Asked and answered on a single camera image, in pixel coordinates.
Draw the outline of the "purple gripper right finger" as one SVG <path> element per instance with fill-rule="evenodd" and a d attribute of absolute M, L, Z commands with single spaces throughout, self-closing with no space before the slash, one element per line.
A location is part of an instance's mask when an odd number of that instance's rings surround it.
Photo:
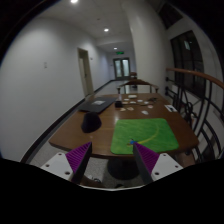
<path fill-rule="evenodd" d="M 137 142 L 133 144 L 133 154 L 143 182 L 151 183 L 152 170 L 159 159 L 159 154 Z"/>

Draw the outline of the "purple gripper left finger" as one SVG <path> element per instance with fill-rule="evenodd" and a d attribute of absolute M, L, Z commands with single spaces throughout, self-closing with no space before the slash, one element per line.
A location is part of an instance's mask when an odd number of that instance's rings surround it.
<path fill-rule="evenodd" d="M 66 159 L 74 173 L 72 181 L 79 184 L 92 154 L 92 143 L 88 142 L 66 154 Z"/>

